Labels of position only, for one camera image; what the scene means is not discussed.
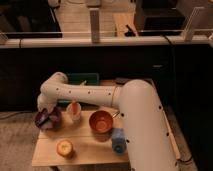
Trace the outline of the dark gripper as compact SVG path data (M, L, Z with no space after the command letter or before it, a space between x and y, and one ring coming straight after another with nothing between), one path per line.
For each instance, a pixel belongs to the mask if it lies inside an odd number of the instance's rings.
M48 124L47 129L53 128L59 122L57 109L54 108L52 112L48 112L43 109L36 115L36 126L38 128L44 128Z

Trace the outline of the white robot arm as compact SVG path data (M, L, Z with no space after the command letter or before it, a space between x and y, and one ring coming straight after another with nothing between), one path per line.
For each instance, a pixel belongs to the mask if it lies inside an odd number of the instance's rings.
M37 108L51 112L59 100L110 107L122 115L132 171L179 171L156 89L142 79L122 86L70 85L62 72L40 87Z

